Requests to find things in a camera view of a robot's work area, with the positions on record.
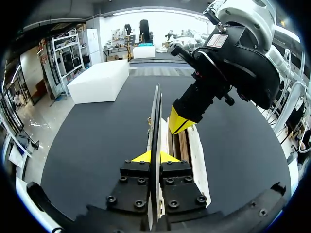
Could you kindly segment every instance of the ceiling light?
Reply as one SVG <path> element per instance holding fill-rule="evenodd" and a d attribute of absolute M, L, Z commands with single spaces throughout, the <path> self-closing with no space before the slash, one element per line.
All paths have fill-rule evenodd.
<path fill-rule="evenodd" d="M 198 15 L 198 14 L 193 14 L 193 13 L 184 12 L 184 11 L 176 11 L 176 10 L 165 10 L 165 9 L 141 9 L 141 10 L 123 11 L 123 12 L 114 13 L 113 15 L 119 16 L 119 15 L 130 14 L 130 13 L 139 13 L 139 12 L 168 12 L 168 13 L 176 13 L 176 14 L 182 14 L 182 15 L 207 19 L 207 17 L 202 16 L 202 15 Z"/>
<path fill-rule="evenodd" d="M 20 69 L 20 65 L 17 67 L 17 69 L 16 69 L 16 71 L 15 71 L 15 74 L 13 75 L 13 78 L 12 78 L 12 80 L 11 80 L 11 83 L 14 82 L 14 78 L 15 78 L 15 76 L 16 76 L 16 74 L 17 74 L 17 72 L 18 72 L 19 69 Z"/>
<path fill-rule="evenodd" d="M 276 25 L 276 31 L 281 32 L 281 33 L 284 33 L 284 34 L 288 35 L 289 37 L 291 37 L 292 39 L 294 39 L 295 41 L 297 41 L 297 42 L 300 43 L 299 37 L 298 37 L 296 34 L 294 34 L 294 33 L 290 32 L 290 31 L 288 31 L 287 29 L 282 28 L 282 27 Z"/>
<path fill-rule="evenodd" d="M 39 53 L 41 53 L 43 51 L 43 49 L 41 49 L 39 52 L 37 52 L 37 55 L 39 54 Z"/>

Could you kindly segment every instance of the white shelving unit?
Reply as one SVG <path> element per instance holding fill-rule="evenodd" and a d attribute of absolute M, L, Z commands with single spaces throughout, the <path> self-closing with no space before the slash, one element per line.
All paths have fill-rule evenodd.
<path fill-rule="evenodd" d="M 10 151 L 10 154 L 13 153 L 13 152 L 16 152 L 18 151 L 17 148 L 20 148 L 24 154 L 23 154 L 23 161 L 22 161 L 22 164 L 20 166 L 17 167 L 17 170 L 16 170 L 16 176 L 20 179 L 22 179 L 22 176 L 23 176 L 23 173 L 24 173 L 24 170 L 25 170 L 25 166 L 26 166 L 26 160 L 28 157 L 32 157 L 30 155 L 30 153 L 20 144 L 20 142 L 16 139 L 14 133 L 11 131 L 8 123 L 6 122 L 3 114 L 3 112 L 0 111 L 0 125 L 3 125 L 6 132 L 7 132 L 7 136 L 5 138 L 5 141 L 3 143 L 3 149 L 2 149 L 2 152 L 1 152 L 1 159 L 2 159 L 2 164 L 4 164 L 5 162 L 5 158 L 6 156 L 8 156 L 8 150 L 9 150 L 9 146 L 10 146 L 10 142 L 11 140 L 13 140 L 14 144 L 13 144 L 13 147 L 15 150 L 13 150 L 13 148 L 11 149 Z"/>
<path fill-rule="evenodd" d="M 57 69 L 57 72 L 58 72 L 58 75 L 61 77 L 61 85 L 66 93 L 67 96 L 69 96 L 69 92 L 68 92 L 68 88 L 67 88 L 67 84 L 65 84 L 64 82 L 64 79 L 70 75 L 72 72 L 76 71 L 77 69 L 79 68 L 83 68 L 85 69 L 84 67 L 84 64 L 83 64 L 83 59 L 82 59 L 82 54 L 81 54 L 81 46 L 80 46 L 80 42 L 79 42 L 79 33 L 77 33 L 76 30 L 72 30 L 71 31 L 72 35 L 68 35 L 68 36 L 63 36 L 63 37 L 60 37 L 60 38 L 52 38 L 52 48 L 53 48 L 53 54 L 54 54 L 54 59 L 55 59 L 55 63 L 56 63 L 56 69 Z M 68 39 L 73 39 L 72 42 L 62 46 L 62 47 L 59 47 L 59 48 L 56 48 L 55 47 L 55 42 L 57 41 L 62 41 L 62 40 L 68 40 Z M 72 60 L 76 59 L 76 58 L 80 58 L 80 61 L 81 61 L 81 64 L 76 66 L 73 70 L 67 72 L 65 75 L 62 75 L 61 72 L 60 72 L 60 69 L 59 69 L 59 65 L 58 65 L 58 62 L 57 62 L 57 52 L 63 50 L 63 49 L 66 49 L 66 48 L 69 48 L 71 46 L 75 46 L 77 45 L 78 46 L 78 50 L 79 50 L 79 56 L 78 57 L 75 57 L 75 58 L 72 58 Z"/>

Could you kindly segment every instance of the door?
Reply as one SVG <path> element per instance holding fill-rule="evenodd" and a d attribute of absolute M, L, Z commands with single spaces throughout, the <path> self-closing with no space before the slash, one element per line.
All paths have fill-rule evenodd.
<path fill-rule="evenodd" d="M 100 55 L 99 51 L 90 54 L 89 58 L 91 60 L 92 65 L 102 62 L 101 61 L 101 55 Z"/>
<path fill-rule="evenodd" d="M 89 53 L 99 51 L 97 29 L 87 29 Z"/>

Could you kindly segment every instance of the ceiling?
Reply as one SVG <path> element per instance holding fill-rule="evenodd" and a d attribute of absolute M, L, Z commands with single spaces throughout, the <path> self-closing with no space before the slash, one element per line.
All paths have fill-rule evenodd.
<path fill-rule="evenodd" d="M 43 0 L 29 15 L 24 26 L 38 26 L 38 22 L 53 19 L 86 19 L 96 14 L 107 14 L 133 7 L 173 7 L 194 12 L 203 12 L 214 0 Z M 293 32 L 296 28 L 290 16 L 277 7 L 277 23 L 285 21 L 285 27 Z"/>

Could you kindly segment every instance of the black table surface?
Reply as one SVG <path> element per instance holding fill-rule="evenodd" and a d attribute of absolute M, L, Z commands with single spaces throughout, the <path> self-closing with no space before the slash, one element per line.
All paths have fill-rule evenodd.
<path fill-rule="evenodd" d="M 162 117 L 194 82 L 192 77 L 129 77 L 115 102 L 77 104 L 51 146 L 41 186 L 51 202 L 72 219 L 86 205 L 105 208 L 126 159 L 147 147 L 147 118 L 156 84 L 162 89 Z M 273 130 L 250 103 L 231 91 L 235 105 L 215 99 L 197 125 L 211 195 L 210 213 L 228 215 L 273 184 L 291 182 L 287 162 Z"/>

